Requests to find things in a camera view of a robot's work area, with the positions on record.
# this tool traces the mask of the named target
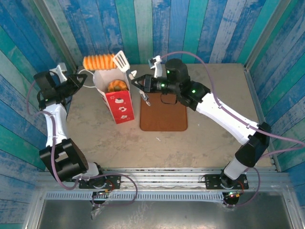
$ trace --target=orange toy food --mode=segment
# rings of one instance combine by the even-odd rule
[[[122,80],[114,80],[108,86],[108,92],[128,91],[126,83]]]
[[[87,70],[109,70],[116,68],[113,57],[114,54],[85,56],[82,64]]]

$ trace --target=painted wood plank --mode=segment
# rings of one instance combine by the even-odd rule
[[[95,55],[95,50],[77,0],[58,0],[83,56]]]
[[[189,0],[171,0],[168,52],[182,51],[186,29]],[[182,58],[182,54],[168,56],[168,60]]]
[[[305,118],[303,118],[300,122],[298,122],[289,130],[287,130],[285,133],[283,133],[282,136],[304,141],[305,140],[304,128],[305,128]],[[288,141],[282,141],[279,139],[273,139],[273,146],[276,149],[285,149],[294,146],[294,143]]]
[[[283,60],[288,55],[288,53],[293,49],[294,45],[297,43],[301,43],[301,45],[303,45],[302,40],[304,39],[305,35],[302,37],[302,34],[304,32],[305,32],[305,14],[298,20],[298,22],[295,24],[295,26],[288,34],[286,39],[280,45],[279,49],[275,52],[273,58],[270,60],[270,62],[264,69],[264,72],[262,73],[262,77],[255,78],[256,80],[253,83],[258,94],[263,88],[265,88],[265,83],[274,74],[274,72],[279,67],[279,65],[282,64]]]
[[[0,125],[0,149],[16,156],[31,165],[44,169],[45,166],[39,158],[39,150],[21,137],[15,135]]]
[[[282,135],[295,124],[300,122],[305,116],[305,97],[296,103],[289,111],[286,112],[276,123],[272,126],[272,133]]]
[[[22,229],[22,223],[0,224],[0,229]]]
[[[273,125],[282,115],[293,107],[305,96],[305,75],[285,94],[270,110],[265,119],[269,125]]]
[[[66,57],[64,56],[63,52],[61,51],[57,41],[55,40],[51,30],[49,29],[47,23],[45,22],[43,16],[41,15],[39,9],[37,8],[36,4],[34,3],[33,0],[28,0],[29,5],[31,7],[31,9],[33,10],[33,12],[35,13],[37,19],[39,20],[41,26],[43,27],[44,31],[46,32],[46,34],[48,35],[51,43],[53,44],[56,52],[59,54],[59,56],[61,57],[62,61],[66,64],[67,66],[67,70],[68,73],[72,73],[72,69],[71,66],[69,65],[69,62],[67,61]]]
[[[265,81],[264,85],[262,85],[261,91],[256,90],[260,103],[262,103],[267,98],[272,89],[279,84],[279,82],[285,77],[285,75],[290,71],[293,65],[302,57],[304,53],[305,32],[293,46],[293,48],[289,51],[287,56],[285,56],[285,58],[281,61],[280,65],[270,76],[270,78]]]
[[[36,51],[36,55],[40,57],[48,68],[56,66],[55,61],[51,58],[48,50],[41,41],[42,37],[39,37],[35,30],[31,27],[31,24],[16,5],[16,2],[11,0],[2,0],[1,3],[16,22],[29,43],[32,45],[33,49]]]
[[[298,3],[298,0],[291,0],[288,6],[286,7],[285,11],[283,12],[281,18],[275,25],[274,29],[272,30],[270,36],[268,37],[266,43],[264,44],[263,48],[261,49],[260,53],[258,54],[256,60],[254,61],[251,69],[250,69],[250,74],[253,75],[254,71],[256,70],[258,64],[262,60],[263,56],[267,52],[268,48],[272,44],[273,40],[281,30],[281,27],[283,26],[284,23],[286,23],[288,20],[288,17],[290,16],[291,11],[294,9],[295,5]]]
[[[0,174],[15,178],[29,184],[36,184],[38,172],[41,170],[15,156],[0,150]]]
[[[153,57],[153,10],[151,0],[134,0],[135,21],[139,45],[140,64]]]
[[[78,0],[96,54],[108,54],[108,43],[96,0]]]
[[[67,19],[61,9],[58,0],[45,0],[44,1],[48,10],[52,12],[52,18],[56,22],[61,35],[75,61],[75,63],[79,66],[82,66],[82,54],[78,47],[78,44],[74,38],[74,35],[71,31],[71,28],[67,22]]]
[[[294,187],[300,206],[305,205],[305,184]]]
[[[212,49],[210,63],[221,63],[232,39],[246,0],[228,0]]]
[[[152,0],[153,56],[168,53],[170,27],[170,0]]]
[[[47,137],[0,100],[0,125],[38,149],[46,147]]]
[[[293,186],[305,184],[305,176],[303,176],[303,174],[305,174],[305,162],[294,166],[285,172],[289,173]]]
[[[55,65],[57,63],[62,62],[62,58],[58,54],[57,50],[55,49],[54,45],[52,44],[51,40],[49,39],[46,31],[44,30],[43,26],[41,25],[40,21],[36,17],[34,11],[31,8],[31,5],[29,3],[29,0],[18,0],[15,1],[18,5],[20,11],[24,15],[24,17],[27,19],[33,30],[36,32],[38,38],[41,40],[43,46],[51,56],[51,58],[54,60]]]
[[[116,0],[124,53],[130,64],[139,64],[139,46],[135,22],[133,0]]]
[[[272,107],[300,80],[305,74],[305,54],[294,64],[279,84],[270,92],[262,103],[262,111],[266,115]]]
[[[97,0],[110,53],[124,50],[115,0]]]
[[[209,0],[198,44],[197,56],[208,63],[227,0]]]
[[[0,75],[0,99],[7,104],[16,113],[25,118],[29,123],[39,129],[42,133],[47,135],[47,125],[43,115],[34,117],[29,115],[26,109],[26,99],[13,88],[3,77]],[[38,110],[29,103],[29,110],[31,114],[36,113]]]
[[[305,162],[305,149],[282,153],[277,156],[282,171]]]
[[[190,0],[185,28],[183,51],[197,53],[208,0]],[[195,58],[183,54],[183,63],[195,63]]]
[[[265,0],[247,0],[226,49],[223,63],[235,63],[237,61],[264,3]]]
[[[23,75],[3,54],[3,52],[0,52],[0,74],[26,98],[31,84],[23,77]],[[38,107],[36,95],[37,91],[36,89],[33,89],[31,91],[29,101],[33,106]]]
[[[0,199],[30,203],[34,185],[3,175],[0,175],[0,182]]]
[[[0,50],[30,83],[34,81],[37,72],[2,27],[0,27]]]
[[[256,23],[254,24],[251,33],[249,34],[249,37],[237,59],[238,63],[245,64],[247,61],[252,49],[258,41],[259,36],[262,34],[279,1],[280,0],[266,0],[260,14],[258,15]]]
[[[29,204],[0,199],[0,223],[23,223]]]
[[[276,34],[273,42],[270,44],[269,48],[267,49],[265,55],[262,57],[261,61],[259,62],[256,70],[253,73],[253,82],[256,81],[256,78],[260,77],[264,73],[264,69],[268,65],[268,63],[271,61],[271,59],[274,57],[276,51],[281,46],[281,44],[284,42],[284,40],[287,38],[288,34],[292,30],[292,28],[295,26],[297,21],[301,17],[301,12],[299,9],[304,10],[304,1],[299,1],[292,12],[290,13],[287,20],[284,22],[283,26],[279,30],[278,34]]]
[[[11,18],[7,10],[0,2],[0,26],[14,41],[16,46],[21,50],[23,55],[28,59],[34,69],[38,72],[45,71],[47,65],[36,54],[34,48],[31,46],[27,38],[21,32],[17,24]]]

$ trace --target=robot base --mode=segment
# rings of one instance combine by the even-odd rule
[[[242,189],[241,184],[243,184],[244,189],[249,189],[247,176],[245,174],[241,174],[238,179],[236,179],[233,183],[233,186],[230,188],[225,187],[222,184],[221,175],[220,174],[207,174],[202,178],[202,182],[205,183],[205,187],[207,190],[215,190],[215,189]]]
[[[89,181],[80,181],[80,189],[120,189],[121,176],[106,176],[91,179]]]

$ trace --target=metal base plate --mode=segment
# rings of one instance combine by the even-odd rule
[[[205,187],[208,190],[215,190],[215,189],[223,189],[223,190],[228,190],[228,189],[242,189],[241,185],[239,182],[241,182],[244,186],[244,189],[249,189],[248,185],[248,180],[247,176],[245,174],[241,174],[238,179],[236,180],[236,184],[233,185],[232,188],[225,188],[220,179],[220,174],[206,174],[204,175],[204,181],[205,182]]]
[[[79,185],[80,189],[120,189],[121,186],[121,176],[107,176],[105,185],[97,187],[89,184],[88,182],[81,182]]]

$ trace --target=white spatula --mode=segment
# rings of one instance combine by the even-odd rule
[[[115,63],[115,65],[124,73],[127,74],[127,76],[133,80],[134,79],[134,75],[132,74],[132,72],[130,71],[130,64],[128,63],[128,60],[124,54],[124,52],[121,50],[119,51],[114,57],[113,57],[113,62]],[[150,102],[148,101],[148,96],[147,94],[139,89],[139,93],[142,97],[142,99],[146,102],[147,105],[151,105]]]

